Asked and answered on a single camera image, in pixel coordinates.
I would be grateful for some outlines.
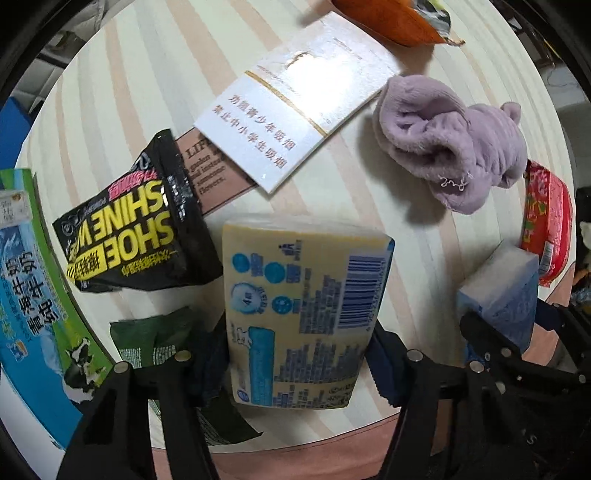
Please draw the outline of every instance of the red floral packaging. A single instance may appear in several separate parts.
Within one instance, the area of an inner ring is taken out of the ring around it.
[[[540,285],[549,287],[569,258],[573,207],[569,190],[550,170],[528,161],[521,248],[540,258]]]

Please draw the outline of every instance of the purple plush toy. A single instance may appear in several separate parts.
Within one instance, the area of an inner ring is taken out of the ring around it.
[[[423,75],[389,79],[374,113],[379,146],[429,182],[445,207],[469,215],[492,186],[523,176],[527,146],[518,103],[466,107],[444,83]]]

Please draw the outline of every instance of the pink fabric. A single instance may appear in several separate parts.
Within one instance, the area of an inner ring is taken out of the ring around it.
[[[221,480],[359,480],[377,475],[398,415],[321,442],[212,455]],[[152,449],[158,480],[171,480],[166,451]]]
[[[374,113],[382,150],[428,181],[445,207],[467,215],[493,186],[507,189],[523,176],[527,147],[517,127],[518,103],[466,107],[447,85],[423,75],[389,79]]]

